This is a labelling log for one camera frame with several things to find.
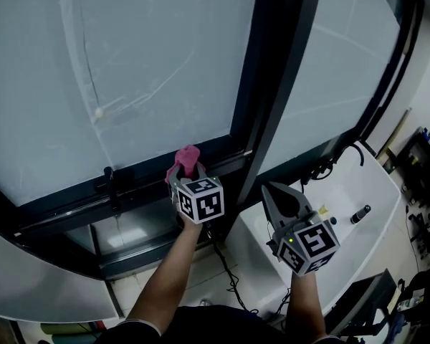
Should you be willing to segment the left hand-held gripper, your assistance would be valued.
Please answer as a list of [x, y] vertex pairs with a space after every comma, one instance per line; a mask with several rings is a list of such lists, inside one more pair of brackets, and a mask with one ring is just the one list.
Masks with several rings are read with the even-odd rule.
[[224, 190], [218, 177], [207, 177], [205, 167], [194, 166], [194, 180], [178, 179], [181, 164], [168, 169], [168, 184], [177, 200], [177, 211], [195, 224], [208, 222], [224, 215]]

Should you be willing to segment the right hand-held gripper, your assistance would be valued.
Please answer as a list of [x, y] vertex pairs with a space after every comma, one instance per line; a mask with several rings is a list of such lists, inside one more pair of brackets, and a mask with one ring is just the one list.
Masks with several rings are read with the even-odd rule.
[[328, 219], [316, 211], [305, 212], [304, 194], [283, 183], [262, 185], [262, 203], [274, 229], [267, 245], [272, 254], [297, 276], [314, 272], [327, 264], [340, 248]]

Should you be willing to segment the pink cleaning cloth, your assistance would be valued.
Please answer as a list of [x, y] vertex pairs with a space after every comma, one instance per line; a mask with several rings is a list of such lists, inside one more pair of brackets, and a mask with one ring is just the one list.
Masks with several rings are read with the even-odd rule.
[[184, 176], [186, 178], [193, 178], [200, 153], [200, 150], [194, 145], [187, 145], [179, 149], [175, 154], [174, 164], [166, 172], [165, 182], [169, 184], [169, 178], [172, 172], [180, 166], [183, 167]]

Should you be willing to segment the dark metal window frame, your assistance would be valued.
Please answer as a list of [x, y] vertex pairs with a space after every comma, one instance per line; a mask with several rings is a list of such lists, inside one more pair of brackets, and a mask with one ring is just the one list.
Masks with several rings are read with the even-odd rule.
[[[19, 214], [16, 240], [58, 267], [92, 278], [143, 265], [147, 247], [157, 249], [176, 235], [165, 182], [175, 154], [113, 165], [101, 150], [68, 153], [54, 146], [16, 161], [4, 190]], [[132, 189], [119, 195], [119, 211], [94, 187], [108, 166], [135, 174]]]

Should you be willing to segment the person's right forearm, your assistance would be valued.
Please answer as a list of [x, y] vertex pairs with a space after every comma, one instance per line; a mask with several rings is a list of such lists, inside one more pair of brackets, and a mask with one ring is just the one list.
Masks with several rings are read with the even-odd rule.
[[313, 344], [326, 336], [314, 272], [292, 275], [285, 333], [291, 344]]

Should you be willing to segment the person's left forearm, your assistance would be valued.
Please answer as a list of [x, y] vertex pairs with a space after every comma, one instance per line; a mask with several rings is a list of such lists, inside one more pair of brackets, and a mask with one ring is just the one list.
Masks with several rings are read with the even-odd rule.
[[189, 272], [201, 225], [185, 220], [175, 243], [148, 279], [128, 320], [150, 323], [164, 333], [181, 303], [188, 283]]

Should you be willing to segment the black window latch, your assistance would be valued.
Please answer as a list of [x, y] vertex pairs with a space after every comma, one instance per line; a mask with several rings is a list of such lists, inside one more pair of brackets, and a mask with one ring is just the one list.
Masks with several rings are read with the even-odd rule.
[[132, 169], [123, 168], [114, 171], [110, 166], [104, 168], [104, 176], [101, 181], [96, 181], [96, 192], [108, 194], [113, 211], [120, 210], [119, 195], [130, 191], [135, 183], [135, 174]]

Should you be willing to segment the large frosted glass pane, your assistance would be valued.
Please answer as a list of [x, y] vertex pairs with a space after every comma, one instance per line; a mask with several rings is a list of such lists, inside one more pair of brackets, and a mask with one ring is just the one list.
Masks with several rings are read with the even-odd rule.
[[228, 134], [255, 0], [0, 0], [16, 206]]

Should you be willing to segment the black chair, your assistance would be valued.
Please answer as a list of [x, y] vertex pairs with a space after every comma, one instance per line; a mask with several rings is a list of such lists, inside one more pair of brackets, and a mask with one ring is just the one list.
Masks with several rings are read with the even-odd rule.
[[375, 336], [388, 324], [388, 305], [397, 285], [386, 269], [352, 283], [325, 316], [329, 335]]

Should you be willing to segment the person's dark shirt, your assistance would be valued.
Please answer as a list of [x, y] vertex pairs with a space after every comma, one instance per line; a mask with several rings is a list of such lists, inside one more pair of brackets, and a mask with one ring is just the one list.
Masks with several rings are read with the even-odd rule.
[[95, 344], [341, 344], [327, 336], [310, 343], [287, 335], [251, 312], [224, 305], [179, 307], [163, 333], [144, 320], [126, 320]]

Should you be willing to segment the black cluttered shelf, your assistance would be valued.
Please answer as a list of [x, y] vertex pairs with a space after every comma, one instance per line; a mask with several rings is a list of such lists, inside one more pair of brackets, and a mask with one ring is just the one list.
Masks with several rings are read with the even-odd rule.
[[417, 243], [422, 258], [430, 254], [430, 131], [418, 128], [397, 156], [403, 176], [401, 190], [408, 196], [410, 206], [420, 212], [408, 217], [417, 226], [411, 237]]

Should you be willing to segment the narrow frosted glass pane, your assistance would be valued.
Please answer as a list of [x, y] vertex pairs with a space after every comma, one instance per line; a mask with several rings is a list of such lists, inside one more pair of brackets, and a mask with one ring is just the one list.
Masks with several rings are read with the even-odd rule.
[[381, 81], [399, 29], [387, 0], [319, 0], [261, 173], [356, 125]]

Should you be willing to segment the black bag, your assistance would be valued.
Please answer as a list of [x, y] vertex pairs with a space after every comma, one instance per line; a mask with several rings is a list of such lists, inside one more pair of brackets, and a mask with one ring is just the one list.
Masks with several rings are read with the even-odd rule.
[[401, 293], [397, 310], [410, 325], [410, 344], [430, 344], [430, 269], [414, 276]]

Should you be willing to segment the olive rolled mat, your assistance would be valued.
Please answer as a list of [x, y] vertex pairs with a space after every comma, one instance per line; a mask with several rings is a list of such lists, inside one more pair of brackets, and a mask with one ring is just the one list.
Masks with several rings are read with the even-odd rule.
[[77, 322], [66, 324], [41, 323], [40, 328], [47, 335], [98, 334], [106, 330], [103, 322]]

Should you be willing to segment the teal rolled mat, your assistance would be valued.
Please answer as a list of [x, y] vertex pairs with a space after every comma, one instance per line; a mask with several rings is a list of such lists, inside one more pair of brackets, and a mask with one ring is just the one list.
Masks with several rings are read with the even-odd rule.
[[95, 334], [53, 335], [53, 344], [94, 344], [98, 336]]

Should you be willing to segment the black window frame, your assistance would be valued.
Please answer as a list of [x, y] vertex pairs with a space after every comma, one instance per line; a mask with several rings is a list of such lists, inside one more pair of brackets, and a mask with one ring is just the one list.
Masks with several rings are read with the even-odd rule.
[[[259, 170], [295, 83], [319, 0], [255, 0], [230, 131], [218, 138], [189, 144], [200, 150], [199, 160], [207, 174], [218, 177], [224, 187], [225, 212], [213, 223], [219, 239], [226, 238], [241, 211], [260, 200], [264, 183], [292, 183], [308, 180], [318, 173], [328, 176], [343, 152], [372, 130], [395, 71], [405, 67], [402, 56], [409, 30], [419, 20], [424, 7], [424, 0], [387, 1], [400, 25], [398, 38], [381, 81], [360, 120], [350, 130], [261, 173]], [[139, 267], [160, 259], [168, 251], [178, 234], [178, 224], [173, 217], [177, 226], [175, 237], [157, 249], [147, 247], [145, 262]], [[0, 240], [11, 243], [27, 257], [50, 263], [16, 240], [14, 228], [18, 223], [16, 206], [0, 191]]]

